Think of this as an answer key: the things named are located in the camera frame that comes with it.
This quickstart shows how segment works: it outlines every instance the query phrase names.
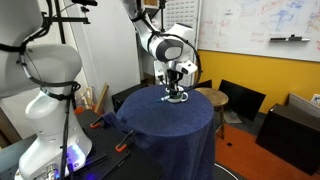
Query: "blue tablecloth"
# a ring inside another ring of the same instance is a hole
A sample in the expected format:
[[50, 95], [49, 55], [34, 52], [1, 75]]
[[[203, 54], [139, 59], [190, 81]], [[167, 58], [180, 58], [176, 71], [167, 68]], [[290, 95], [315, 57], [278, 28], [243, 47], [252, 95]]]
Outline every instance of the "blue tablecloth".
[[138, 147], [164, 168], [162, 179], [212, 180], [214, 165], [214, 111], [195, 90], [186, 102], [156, 102], [166, 96], [164, 86], [151, 86], [130, 95], [114, 116], [104, 119], [124, 131], [136, 131]]

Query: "orange floor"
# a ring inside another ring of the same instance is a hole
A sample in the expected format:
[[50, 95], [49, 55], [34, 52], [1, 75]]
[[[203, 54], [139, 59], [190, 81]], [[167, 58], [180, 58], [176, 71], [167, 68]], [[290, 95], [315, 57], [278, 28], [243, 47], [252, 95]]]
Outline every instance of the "orange floor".
[[255, 140], [255, 136], [225, 125], [225, 139], [216, 137], [216, 161], [249, 180], [320, 180], [319, 174], [309, 176], [260, 147]]

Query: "wooden stool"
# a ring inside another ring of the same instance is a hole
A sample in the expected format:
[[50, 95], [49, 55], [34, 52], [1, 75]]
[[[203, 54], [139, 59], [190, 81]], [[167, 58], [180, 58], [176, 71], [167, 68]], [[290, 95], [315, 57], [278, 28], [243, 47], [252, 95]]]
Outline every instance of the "wooden stool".
[[206, 96], [211, 104], [213, 105], [214, 109], [220, 114], [220, 127], [216, 130], [216, 133], [221, 128], [221, 138], [224, 139], [224, 106], [228, 103], [229, 98], [226, 94], [221, 91], [212, 89], [212, 88], [196, 88], [195, 90], [202, 93]]

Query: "yellow wall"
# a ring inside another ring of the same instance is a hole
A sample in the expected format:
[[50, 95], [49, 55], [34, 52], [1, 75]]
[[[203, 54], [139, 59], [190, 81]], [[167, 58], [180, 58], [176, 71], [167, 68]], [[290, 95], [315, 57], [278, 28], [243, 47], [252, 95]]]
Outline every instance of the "yellow wall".
[[320, 94], [320, 63], [203, 50], [199, 54], [201, 82], [212, 79], [213, 88], [218, 88], [225, 79], [266, 94], [263, 113], [275, 103], [283, 104], [289, 92], [307, 100]]

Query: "dark blue cloth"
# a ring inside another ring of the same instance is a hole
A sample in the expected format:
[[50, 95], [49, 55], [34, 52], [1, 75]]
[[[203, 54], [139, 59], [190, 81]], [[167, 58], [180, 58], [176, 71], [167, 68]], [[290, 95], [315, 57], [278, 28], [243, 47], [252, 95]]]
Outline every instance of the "dark blue cloth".
[[162, 179], [212, 180], [214, 111], [195, 90], [183, 103], [156, 102], [164, 86], [151, 86], [130, 95], [114, 117], [104, 119], [123, 132], [136, 131], [136, 144], [164, 168]]

